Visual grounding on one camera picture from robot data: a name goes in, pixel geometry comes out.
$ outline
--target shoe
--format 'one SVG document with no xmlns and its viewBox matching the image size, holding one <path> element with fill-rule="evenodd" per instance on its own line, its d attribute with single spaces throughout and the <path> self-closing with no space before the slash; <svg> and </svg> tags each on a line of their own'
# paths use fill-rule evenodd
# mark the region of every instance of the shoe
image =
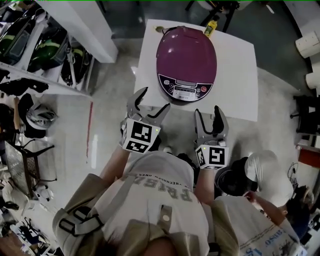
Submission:
<svg viewBox="0 0 320 256">
<path fill-rule="evenodd" d="M 166 152 L 166 153 L 169 153 L 172 155 L 172 148 L 170 146 L 166 146 L 164 149 L 163 149 L 163 152 Z"/>
</svg>

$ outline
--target white cylinder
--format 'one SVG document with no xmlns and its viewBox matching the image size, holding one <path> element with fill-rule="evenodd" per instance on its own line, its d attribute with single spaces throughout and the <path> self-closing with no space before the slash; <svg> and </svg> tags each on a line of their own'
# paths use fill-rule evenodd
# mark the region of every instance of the white cylinder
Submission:
<svg viewBox="0 0 320 256">
<path fill-rule="evenodd" d="M 320 73 L 312 72 L 305 76 L 305 82 L 310 89 L 320 88 Z"/>
<path fill-rule="evenodd" d="M 296 40 L 295 46 L 303 58 L 320 53 L 320 41 L 314 31 Z"/>
</svg>

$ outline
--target concrete floor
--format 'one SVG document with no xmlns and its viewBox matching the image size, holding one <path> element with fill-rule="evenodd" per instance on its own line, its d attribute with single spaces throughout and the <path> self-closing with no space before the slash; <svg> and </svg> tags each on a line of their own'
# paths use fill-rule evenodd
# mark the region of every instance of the concrete floor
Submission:
<svg viewBox="0 0 320 256">
<path fill-rule="evenodd" d="M 148 19 L 171 20 L 199 25 L 209 11 L 187 1 L 104 1 L 105 18 L 113 38 L 143 38 Z M 301 37 L 285 12 L 282 1 L 270 1 L 274 13 L 259 1 L 234 13 L 227 33 L 254 45 L 257 66 L 281 78 L 304 94 L 310 94 L 305 75 L 312 72 L 309 58 L 303 59 L 295 41 Z M 219 14 L 217 30 L 222 31 L 226 16 Z"/>
<path fill-rule="evenodd" d="M 81 96 L 44 96 L 40 100 L 52 106 L 59 116 L 50 128 L 47 140 L 55 145 L 39 158 L 41 177 L 57 181 L 48 183 L 53 192 L 50 202 L 41 200 L 45 208 L 36 205 L 26 216 L 36 222 L 51 240 L 51 223 L 55 212 L 71 198 L 88 173 L 99 175 L 121 138 L 120 122 L 126 114 L 126 102 L 133 94 L 141 39 L 118 39 L 119 56 L 115 64 L 99 64 L 94 68 L 92 83 L 96 85 L 92 101 Z M 273 150 L 281 170 L 287 172 L 292 162 L 298 161 L 295 149 L 297 120 L 289 115 L 295 110 L 292 95 L 299 92 L 269 72 L 258 69 L 258 121 L 228 118 L 227 146 L 232 162 L 258 149 Z M 91 102 L 92 118 L 88 134 Z M 208 127 L 210 115 L 204 119 Z M 192 112 L 171 109 L 161 130 L 163 146 L 170 145 L 173 153 L 187 153 L 195 159 L 193 140 L 196 138 Z M 318 170 L 299 165 L 296 178 L 300 185 L 313 187 Z"/>
</svg>

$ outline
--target sticker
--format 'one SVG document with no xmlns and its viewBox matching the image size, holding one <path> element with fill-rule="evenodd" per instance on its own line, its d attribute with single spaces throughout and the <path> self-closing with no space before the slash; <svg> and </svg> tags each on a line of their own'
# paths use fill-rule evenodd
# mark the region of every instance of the sticker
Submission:
<svg viewBox="0 0 320 256">
<path fill-rule="evenodd" d="M 204 154 L 202 153 L 201 147 L 196 151 L 196 156 L 198 157 L 199 165 L 203 166 L 206 164 Z"/>
<path fill-rule="evenodd" d="M 125 127 L 124 127 L 124 130 L 123 130 L 123 140 L 122 140 L 122 144 L 125 143 L 126 139 L 127 139 L 127 123 L 125 123 Z"/>
<path fill-rule="evenodd" d="M 209 148 L 209 164 L 225 165 L 225 149 L 223 147 Z"/>
<path fill-rule="evenodd" d="M 221 167 L 218 167 L 218 166 L 206 166 L 206 167 L 203 167 L 201 169 L 211 169 L 211 170 L 217 170 L 217 169 L 220 169 Z"/>
<path fill-rule="evenodd" d="M 151 132 L 152 126 L 140 122 L 134 122 L 132 127 L 131 138 L 150 143 Z"/>
<path fill-rule="evenodd" d="M 125 149 L 130 150 L 130 151 L 139 152 L 139 153 L 144 153 L 147 148 L 148 148 L 147 145 L 130 140 Z"/>
</svg>

